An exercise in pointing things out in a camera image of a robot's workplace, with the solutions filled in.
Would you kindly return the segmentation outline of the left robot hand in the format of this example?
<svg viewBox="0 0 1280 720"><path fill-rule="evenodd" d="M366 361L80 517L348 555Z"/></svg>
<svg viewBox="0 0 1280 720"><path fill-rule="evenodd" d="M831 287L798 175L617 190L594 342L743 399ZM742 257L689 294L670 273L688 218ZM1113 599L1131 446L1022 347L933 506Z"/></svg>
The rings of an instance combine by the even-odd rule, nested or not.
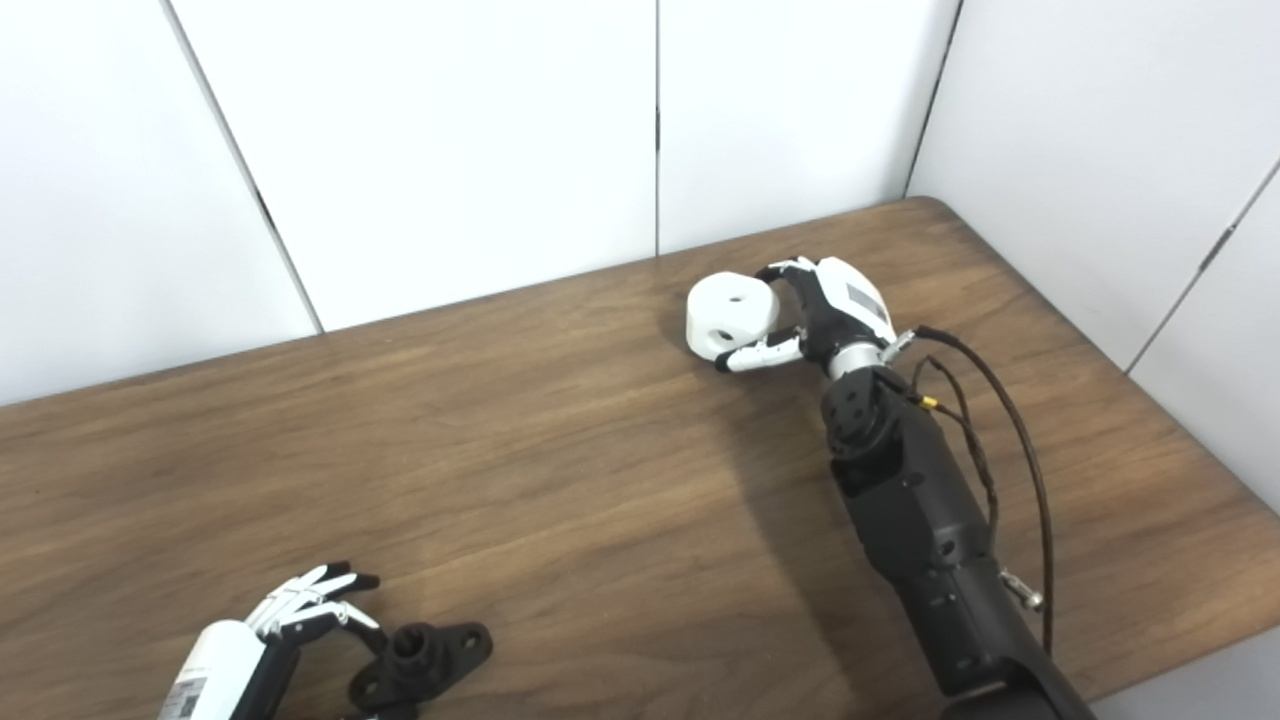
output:
<svg viewBox="0 0 1280 720"><path fill-rule="evenodd" d="M342 629L374 655L389 637L346 594L374 591L378 575L348 561L321 564L283 582L243 619L204 628L178 671L161 719L273 719L294 676L302 650Z"/></svg>

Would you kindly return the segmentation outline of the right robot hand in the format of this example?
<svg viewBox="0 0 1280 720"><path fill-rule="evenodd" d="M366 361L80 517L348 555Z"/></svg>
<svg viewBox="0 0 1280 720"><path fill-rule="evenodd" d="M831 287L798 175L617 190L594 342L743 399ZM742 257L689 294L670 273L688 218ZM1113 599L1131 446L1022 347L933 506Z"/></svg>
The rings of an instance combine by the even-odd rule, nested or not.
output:
<svg viewBox="0 0 1280 720"><path fill-rule="evenodd" d="M795 256L772 263L754 277L765 284L786 282L795 292L803 319L718 355L718 372L754 372L804 360L836 380L863 368L887 364L884 354L897 341L890 311L876 286L846 261Z"/></svg>

